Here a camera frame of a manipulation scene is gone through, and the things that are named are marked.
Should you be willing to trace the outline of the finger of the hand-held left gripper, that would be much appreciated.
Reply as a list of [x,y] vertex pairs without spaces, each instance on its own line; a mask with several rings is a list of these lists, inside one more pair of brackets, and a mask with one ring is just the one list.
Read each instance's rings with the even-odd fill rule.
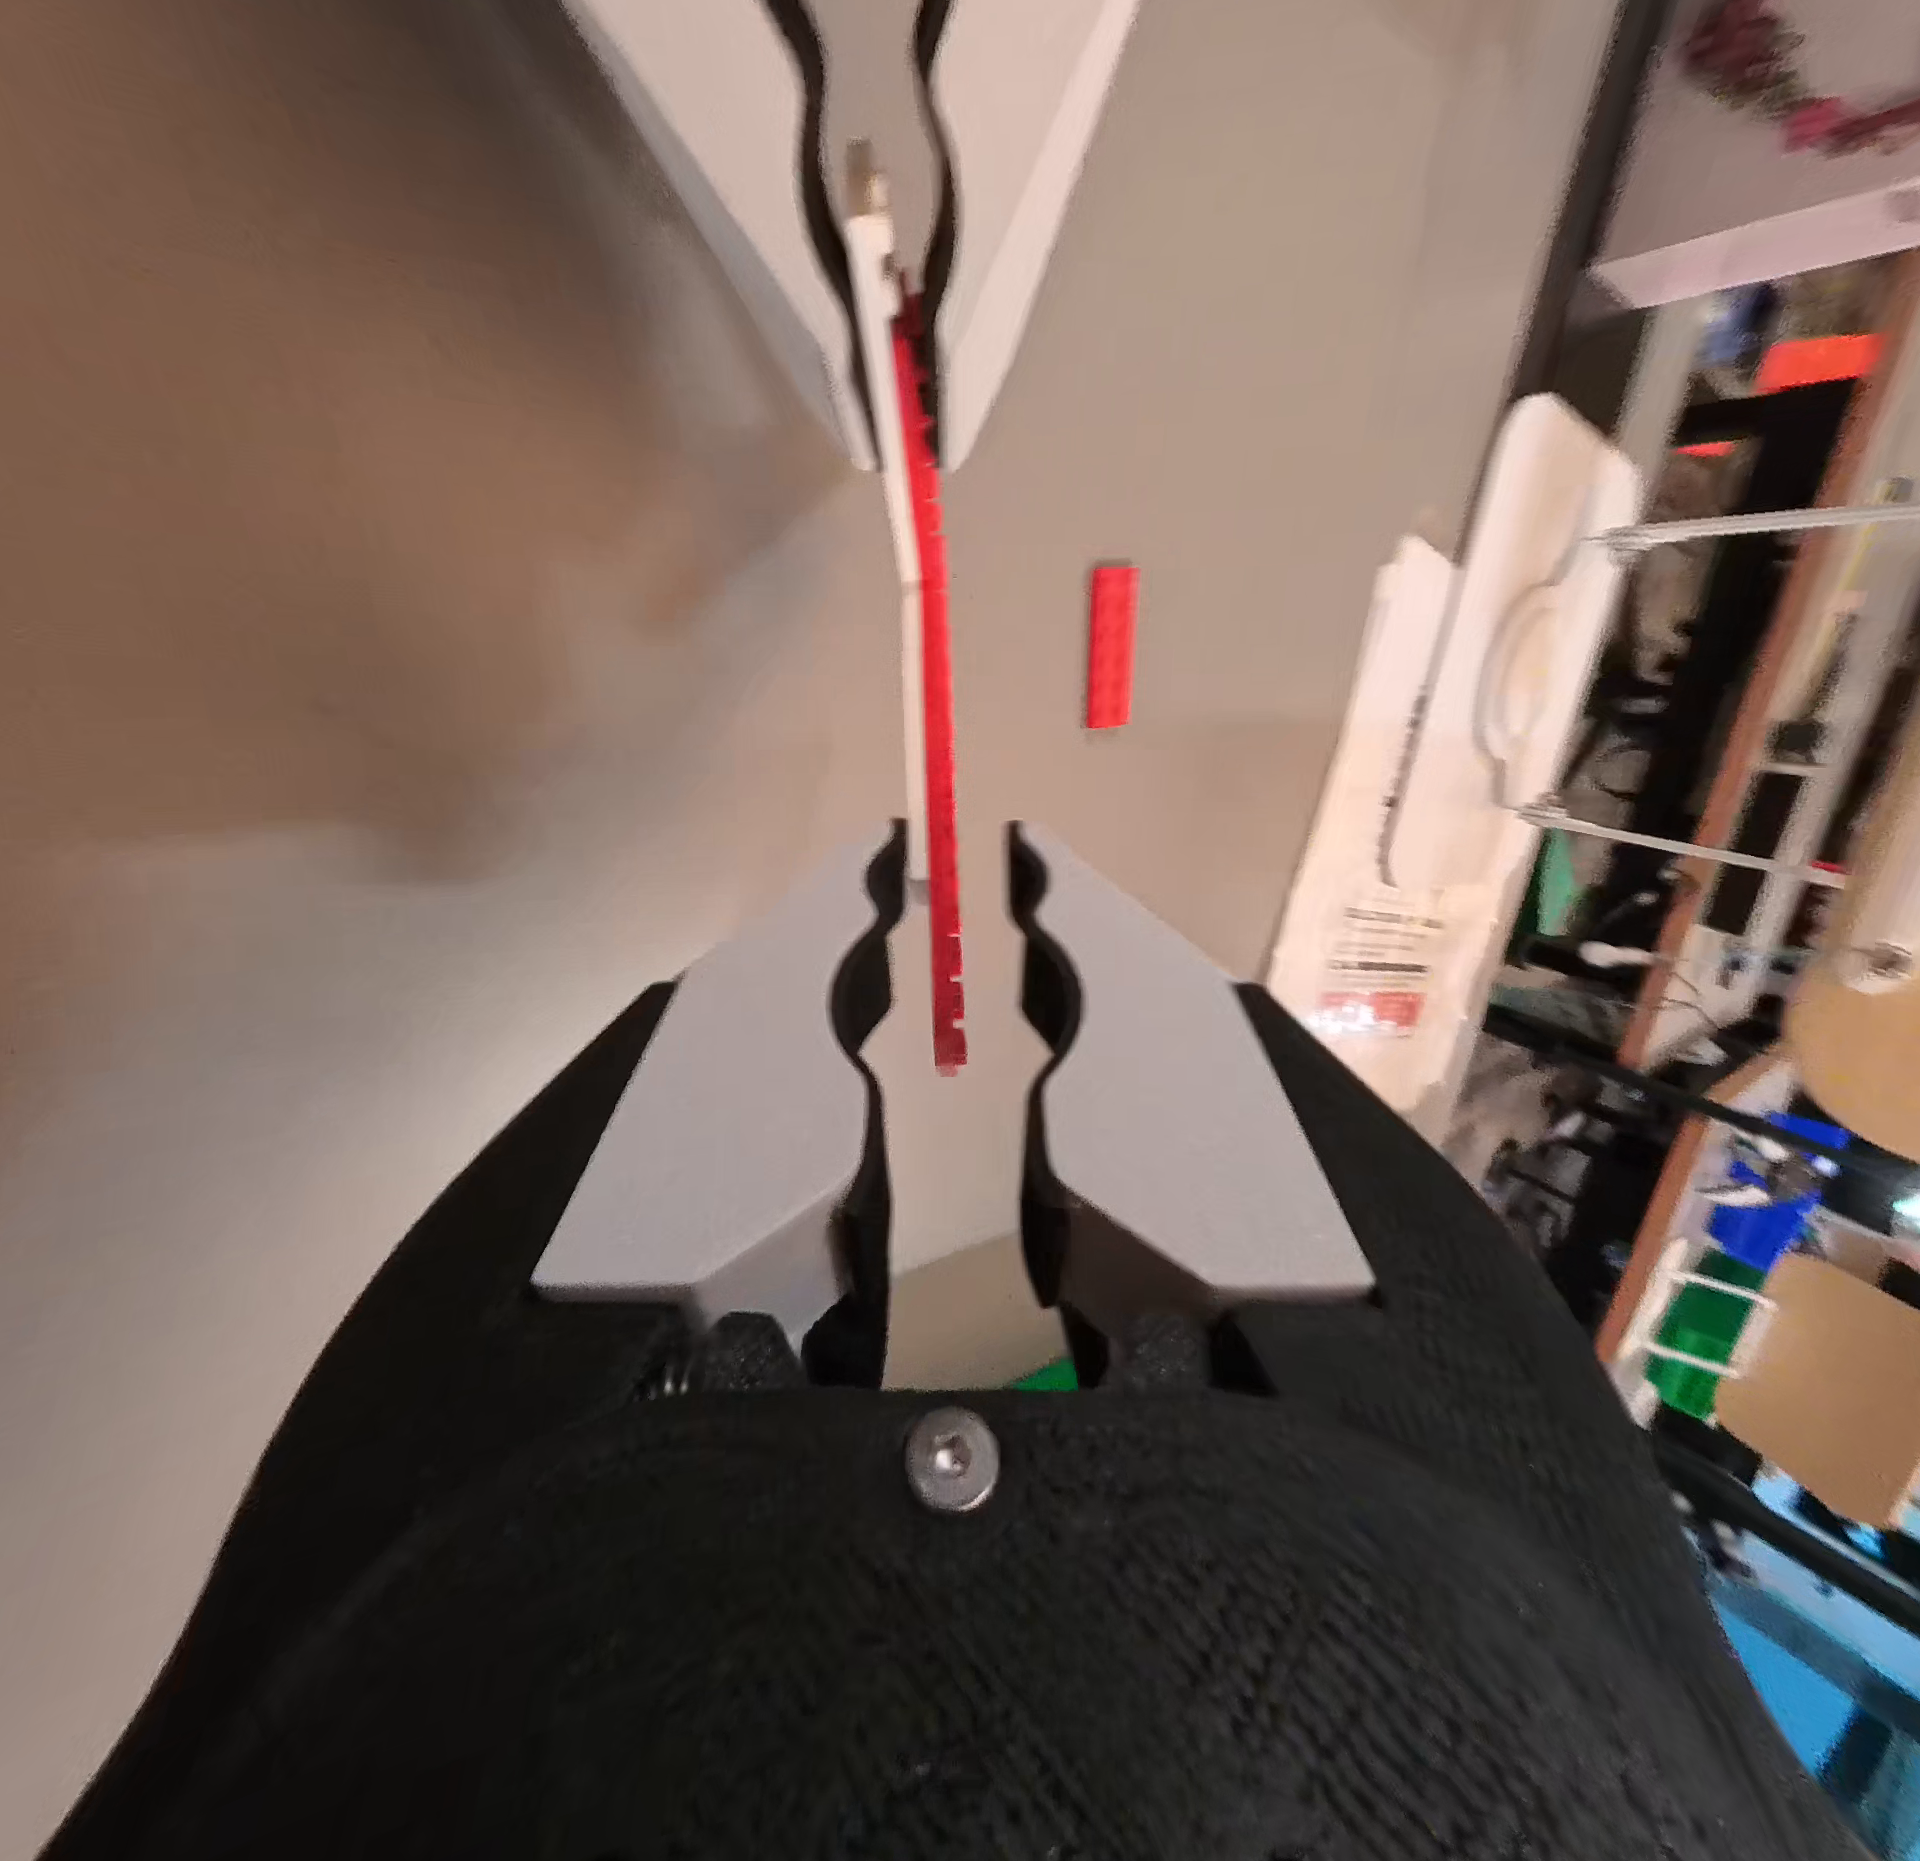
[[1142,0],[923,0],[935,161],[923,313],[944,473],[974,451],[1040,296]]
[[829,188],[806,0],[561,0],[758,334],[850,462],[880,461],[869,365],[884,216]]

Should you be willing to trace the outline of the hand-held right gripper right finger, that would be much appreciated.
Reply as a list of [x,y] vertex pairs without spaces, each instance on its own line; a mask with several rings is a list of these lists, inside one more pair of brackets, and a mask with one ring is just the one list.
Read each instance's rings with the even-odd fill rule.
[[1210,1373],[1270,1304],[1343,1306],[1377,1278],[1240,985],[1030,821],[1007,826],[1020,1010],[1044,1045],[1021,1114],[1021,1263],[1098,1389],[1173,1321]]

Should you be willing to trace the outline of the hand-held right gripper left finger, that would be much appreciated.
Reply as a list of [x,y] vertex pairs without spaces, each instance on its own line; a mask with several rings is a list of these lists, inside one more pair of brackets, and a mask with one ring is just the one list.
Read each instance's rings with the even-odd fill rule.
[[883,1380],[893,1191],[863,1050],[905,906],[893,818],[682,972],[534,1266],[539,1299],[765,1317],[812,1380]]

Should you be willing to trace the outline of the red and white lego assembly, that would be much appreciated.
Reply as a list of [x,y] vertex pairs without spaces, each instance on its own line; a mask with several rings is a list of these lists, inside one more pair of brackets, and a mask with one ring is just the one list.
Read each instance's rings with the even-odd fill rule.
[[925,368],[923,302],[898,263],[892,194],[868,142],[848,146],[843,239],[851,333],[868,377],[869,431],[901,598],[906,897],[925,913],[932,1057],[967,1067],[962,889],[958,878],[949,548]]

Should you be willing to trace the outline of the red lego plate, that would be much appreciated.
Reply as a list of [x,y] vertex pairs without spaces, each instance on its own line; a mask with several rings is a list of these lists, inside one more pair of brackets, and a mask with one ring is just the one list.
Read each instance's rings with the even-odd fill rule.
[[1087,596],[1084,729],[1110,732],[1133,720],[1136,676],[1140,566],[1098,564]]

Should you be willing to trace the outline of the yellow white lego box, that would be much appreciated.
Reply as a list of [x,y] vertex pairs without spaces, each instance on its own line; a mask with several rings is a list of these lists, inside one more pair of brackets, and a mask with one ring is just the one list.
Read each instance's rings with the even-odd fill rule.
[[1918,0],[1676,0],[1590,275],[1652,310],[1918,241]]

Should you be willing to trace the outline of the white paper bag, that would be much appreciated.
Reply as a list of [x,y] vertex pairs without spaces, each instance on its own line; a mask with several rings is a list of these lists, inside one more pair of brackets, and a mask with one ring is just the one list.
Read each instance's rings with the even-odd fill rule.
[[1293,870],[1266,988],[1387,1107],[1418,1122],[1447,1072],[1447,897],[1380,874],[1394,788],[1454,562],[1404,535],[1376,575],[1348,712]]

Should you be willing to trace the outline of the small green bin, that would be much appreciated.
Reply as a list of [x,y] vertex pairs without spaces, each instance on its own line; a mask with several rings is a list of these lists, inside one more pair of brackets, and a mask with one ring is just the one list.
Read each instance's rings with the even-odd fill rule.
[[1678,1281],[1646,1345],[1643,1379],[1659,1408],[1713,1426],[1721,1385],[1736,1374],[1736,1352],[1760,1301],[1742,1263],[1715,1263]]

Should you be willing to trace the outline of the small blue bin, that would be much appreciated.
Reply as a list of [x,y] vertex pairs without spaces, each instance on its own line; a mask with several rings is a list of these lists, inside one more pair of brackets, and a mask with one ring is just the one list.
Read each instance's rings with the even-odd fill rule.
[[1763,1127],[1729,1140],[1709,1219],[1719,1251],[1751,1268],[1772,1266],[1798,1241],[1854,1140],[1846,1129],[1798,1114],[1773,1114]]

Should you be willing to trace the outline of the white booklet stand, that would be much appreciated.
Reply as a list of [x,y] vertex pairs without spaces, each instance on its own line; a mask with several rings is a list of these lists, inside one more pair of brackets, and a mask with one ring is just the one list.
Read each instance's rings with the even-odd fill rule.
[[[1740,515],[1715,515],[1700,520],[1635,523],[1602,532],[1580,533],[1569,554],[1599,554],[1614,564],[1630,562],[1647,552],[1688,545],[1716,545],[1735,538],[1791,538],[1809,533],[1854,532],[1915,532],[1918,505],[1914,501],[1887,501],[1874,505],[1773,509]],[[1548,835],[1606,842],[1614,848],[1632,848],[1659,854],[1670,864],[1703,864],[1751,870],[1767,877],[1791,877],[1798,886],[1841,887],[1837,874],[1820,874],[1811,864],[1790,866],[1781,858],[1709,848],[1696,842],[1667,842],[1643,832],[1602,826],[1573,816],[1557,797],[1539,797],[1532,804],[1508,809],[1517,821]],[[1846,985],[1864,994],[1885,994],[1910,985],[1915,977],[1915,861],[1914,852],[1899,850],[1889,877],[1894,887],[1885,895],[1868,919],[1882,930],[1881,936],[1857,944],[1857,962]]]

